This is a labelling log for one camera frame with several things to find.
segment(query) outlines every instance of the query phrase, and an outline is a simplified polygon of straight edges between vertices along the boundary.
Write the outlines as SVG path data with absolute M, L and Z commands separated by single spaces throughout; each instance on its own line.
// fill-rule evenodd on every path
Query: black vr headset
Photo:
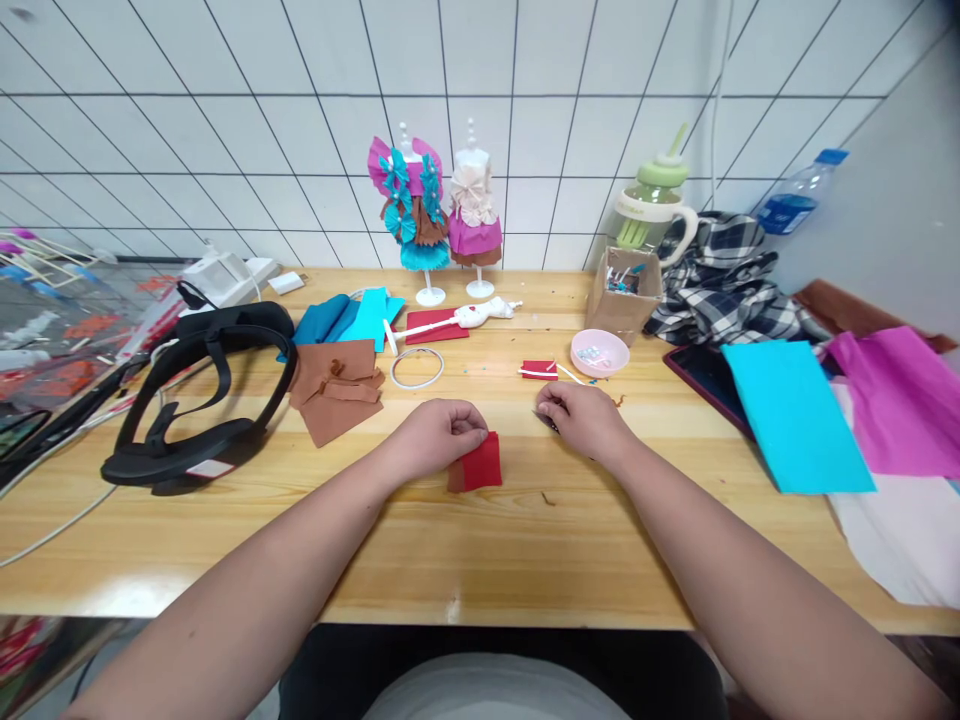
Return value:
M 182 495 L 203 487 L 256 455 L 263 447 L 267 423 L 290 387 L 297 367 L 293 321 L 280 305 L 258 302 L 211 310 L 181 318 L 175 333 L 179 342 L 156 361 L 130 408 L 113 455 L 100 475 L 114 485 L 153 486 L 154 495 Z M 227 355 L 241 350 L 276 346 L 287 362 L 280 382 L 256 420 L 228 420 L 186 440 L 168 443 L 164 436 L 180 417 L 217 404 L 230 390 Z M 160 409 L 142 443 L 134 436 L 151 399 L 178 373 L 209 356 L 217 369 L 217 391 L 200 407 L 177 413 L 178 403 Z

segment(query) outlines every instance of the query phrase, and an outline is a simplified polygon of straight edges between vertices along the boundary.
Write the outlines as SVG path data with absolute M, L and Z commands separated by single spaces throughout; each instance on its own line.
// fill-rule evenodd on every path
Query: person's lap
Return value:
M 362 718 L 406 672 L 464 652 L 555 663 L 589 680 L 631 717 L 727 717 L 716 667 L 681 632 L 322 624 L 280 681 L 280 720 Z

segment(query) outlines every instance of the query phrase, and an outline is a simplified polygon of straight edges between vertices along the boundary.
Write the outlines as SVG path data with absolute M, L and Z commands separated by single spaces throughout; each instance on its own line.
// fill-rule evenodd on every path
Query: red fabric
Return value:
M 407 330 L 413 330 L 421 325 L 432 325 L 435 322 L 442 322 L 453 317 L 454 308 L 444 308 L 442 310 L 417 310 L 407 313 Z M 408 335 L 403 340 L 407 345 L 419 345 L 425 342 L 436 342 L 437 340 L 456 340 L 457 338 L 470 337 L 470 331 L 462 328 L 456 323 L 445 325 L 442 328 L 427 330 L 427 332 Z
M 546 382 L 548 380 L 559 380 L 560 376 L 557 375 L 557 361 L 556 360 L 524 360 L 523 365 L 520 366 L 520 370 L 529 370 L 530 372 L 548 372 L 553 373 L 552 377 L 547 377 L 545 375 L 527 375 L 525 372 L 521 372 L 520 376 L 525 377 L 528 380 L 540 380 Z
M 447 489 L 450 492 L 470 492 L 477 488 L 500 485 L 503 485 L 503 478 L 500 476 L 500 437 L 491 432 L 480 447 L 451 465 Z

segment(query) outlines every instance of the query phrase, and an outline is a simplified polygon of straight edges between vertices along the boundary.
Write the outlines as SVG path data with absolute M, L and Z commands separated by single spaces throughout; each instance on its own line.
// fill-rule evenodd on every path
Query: hand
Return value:
M 374 450 L 391 477 L 404 483 L 441 470 L 476 450 L 487 423 L 466 400 L 428 400 Z
M 570 447 L 607 469 L 640 443 L 610 396 L 596 387 L 549 383 L 537 395 L 537 410 L 553 420 Z

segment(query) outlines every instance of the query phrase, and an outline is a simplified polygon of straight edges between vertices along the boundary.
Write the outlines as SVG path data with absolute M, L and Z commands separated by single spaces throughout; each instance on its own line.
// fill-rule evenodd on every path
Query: white tile wall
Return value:
M 684 194 L 711 204 L 727 7 L 32 0 L 32 22 L 0 15 L 0 223 L 120 254 L 195 255 L 207 238 L 397 267 L 371 138 L 406 122 L 449 178 L 473 118 L 503 267 L 590 268 L 617 194 L 684 122 Z M 951 21 L 948 0 L 733 0 L 713 206 L 749 212 L 846 142 Z

